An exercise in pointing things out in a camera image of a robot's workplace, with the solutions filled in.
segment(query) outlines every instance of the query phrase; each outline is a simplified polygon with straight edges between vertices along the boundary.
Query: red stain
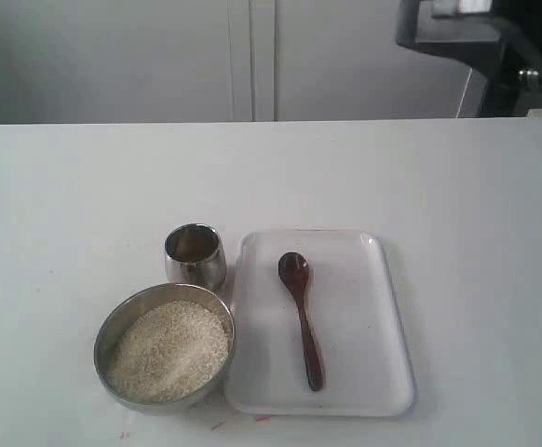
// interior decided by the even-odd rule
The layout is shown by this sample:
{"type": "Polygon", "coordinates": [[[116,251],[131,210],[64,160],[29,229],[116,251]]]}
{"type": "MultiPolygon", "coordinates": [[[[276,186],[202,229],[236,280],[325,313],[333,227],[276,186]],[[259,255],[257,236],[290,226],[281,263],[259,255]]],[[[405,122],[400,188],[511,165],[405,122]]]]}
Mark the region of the red stain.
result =
{"type": "Polygon", "coordinates": [[[223,424],[225,424],[225,421],[222,421],[222,422],[220,422],[219,424],[217,424],[216,426],[211,427],[211,431],[213,431],[213,430],[216,429],[216,428],[221,427],[223,424]]]}

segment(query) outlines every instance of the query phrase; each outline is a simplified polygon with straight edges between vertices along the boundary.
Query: cup rim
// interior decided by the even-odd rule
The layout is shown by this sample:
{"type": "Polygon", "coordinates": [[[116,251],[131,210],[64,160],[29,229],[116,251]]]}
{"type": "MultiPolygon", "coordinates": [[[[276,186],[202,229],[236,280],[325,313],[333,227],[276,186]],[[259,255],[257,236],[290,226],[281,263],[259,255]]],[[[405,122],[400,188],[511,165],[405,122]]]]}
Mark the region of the cup rim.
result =
{"type": "Polygon", "coordinates": [[[179,402],[183,402],[185,400],[189,400],[189,398],[191,398],[196,393],[198,393],[200,390],[202,390],[205,386],[207,386],[207,384],[209,384],[212,381],[215,381],[216,379],[218,379],[220,377],[220,375],[224,374],[225,370],[227,368],[227,365],[229,364],[229,362],[232,361],[235,346],[236,346],[236,323],[234,322],[234,315],[232,314],[232,312],[231,312],[230,308],[228,307],[228,305],[224,302],[224,300],[221,299],[221,297],[217,293],[215,293],[214,291],[210,291],[209,289],[205,289],[204,287],[196,286],[194,284],[186,284],[186,283],[181,283],[181,282],[165,282],[163,284],[157,284],[155,286],[151,286],[151,287],[148,287],[148,288],[143,289],[141,291],[137,291],[136,293],[133,293],[129,298],[127,298],[122,303],[117,305],[114,308],[114,310],[112,310],[112,312],[110,312],[110,314],[107,316],[107,318],[103,321],[103,324],[101,325],[99,331],[97,332],[97,337],[95,337],[95,344],[93,345],[93,366],[95,368],[95,372],[97,373],[97,376],[100,379],[100,382],[102,382],[102,385],[105,387],[105,389],[107,389],[108,392],[110,392],[113,396],[115,396],[115,398],[117,400],[120,400],[121,402],[127,404],[127,406],[128,405],[129,406],[144,406],[144,407],[151,407],[151,408],[165,407],[167,405],[176,404],[176,403],[179,403],[179,402]],[[187,394],[186,396],[182,396],[181,398],[176,399],[176,400],[165,400],[163,402],[140,402],[140,401],[136,401],[136,400],[129,400],[127,397],[120,394],[116,389],[114,389],[109,384],[107,379],[105,378],[105,371],[102,371],[102,368],[100,368],[100,365],[99,365],[99,362],[98,362],[98,356],[99,356],[99,354],[98,354],[98,346],[102,342],[102,339],[103,339],[104,334],[105,334],[105,328],[107,327],[107,324],[110,322],[110,320],[114,317],[114,315],[116,314],[116,312],[118,312],[118,310],[120,308],[122,308],[124,305],[131,302],[132,300],[136,299],[139,295],[142,295],[142,294],[147,293],[147,292],[151,292],[151,291],[156,290],[156,289],[165,289],[165,288],[167,288],[169,286],[181,287],[181,288],[189,287],[189,288],[193,288],[193,289],[200,289],[200,290],[212,295],[222,305],[224,310],[227,312],[227,315],[229,316],[230,325],[232,327],[232,338],[230,340],[230,342],[231,342],[230,346],[228,347],[227,357],[225,358],[224,363],[222,363],[222,366],[211,377],[211,379],[209,379],[207,382],[205,382],[199,388],[194,390],[192,393],[187,394]]]}
{"type": "Polygon", "coordinates": [[[196,264],[205,263],[207,261],[210,261],[219,252],[221,247],[222,247],[222,237],[219,235],[219,232],[215,228],[213,228],[211,225],[207,225],[206,223],[186,223],[184,225],[181,225],[178,228],[175,228],[174,230],[172,230],[172,232],[168,234],[168,237],[166,237],[166,241],[163,244],[163,250],[166,253],[166,256],[168,258],[170,258],[174,263],[190,264],[190,265],[196,265],[196,264]],[[168,251],[169,239],[174,234],[178,233],[181,230],[184,230],[184,228],[188,228],[189,226],[202,226],[202,227],[205,227],[208,230],[210,230],[215,235],[215,237],[217,238],[217,246],[215,247],[215,250],[213,250],[213,252],[209,256],[207,256],[206,258],[199,259],[198,261],[180,261],[179,259],[176,259],[175,257],[173,257],[169,253],[169,251],[168,251]]]}

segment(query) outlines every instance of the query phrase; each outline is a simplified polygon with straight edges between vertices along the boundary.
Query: white tray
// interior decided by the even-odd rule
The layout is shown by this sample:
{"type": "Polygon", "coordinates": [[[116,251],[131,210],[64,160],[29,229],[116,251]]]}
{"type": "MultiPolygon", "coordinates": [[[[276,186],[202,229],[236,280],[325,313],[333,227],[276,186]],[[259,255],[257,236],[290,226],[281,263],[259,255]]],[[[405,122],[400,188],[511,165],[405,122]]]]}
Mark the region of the white tray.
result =
{"type": "Polygon", "coordinates": [[[225,381],[245,413],[394,416],[414,388],[383,249],[356,231],[265,231],[242,241],[231,304],[237,352],[225,381]],[[296,305],[278,260],[308,261],[308,316],[325,386],[308,387],[296,305]]]}

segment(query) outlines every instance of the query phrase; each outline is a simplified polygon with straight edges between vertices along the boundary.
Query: spoon handle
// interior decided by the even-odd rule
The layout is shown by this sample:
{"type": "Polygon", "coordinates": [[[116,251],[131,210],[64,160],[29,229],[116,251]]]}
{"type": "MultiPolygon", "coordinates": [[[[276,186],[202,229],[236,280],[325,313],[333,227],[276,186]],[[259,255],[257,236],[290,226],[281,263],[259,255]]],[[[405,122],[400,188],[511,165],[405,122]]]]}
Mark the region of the spoon handle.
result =
{"type": "Polygon", "coordinates": [[[318,360],[317,345],[308,326],[308,318],[303,306],[298,305],[298,316],[300,317],[300,329],[302,330],[302,346],[305,352],[306,378],[310,389],[319,391],[323,388],[323,373],[318,360]]]}

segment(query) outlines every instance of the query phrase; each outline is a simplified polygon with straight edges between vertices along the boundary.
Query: table surface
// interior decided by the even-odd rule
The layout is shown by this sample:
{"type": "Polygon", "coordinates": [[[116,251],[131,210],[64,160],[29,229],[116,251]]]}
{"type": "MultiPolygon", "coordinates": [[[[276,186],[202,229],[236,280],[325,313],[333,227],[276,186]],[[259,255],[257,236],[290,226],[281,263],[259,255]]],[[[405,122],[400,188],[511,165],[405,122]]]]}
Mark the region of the table surface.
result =
{"type": "Polygon", "coordinates": [[[0,127],[0,445],[542,445],[542,119],[0,127]],[[131,412],[103,319],[179,224],[385,245],[417,387],[395,419],[131,412]]]}

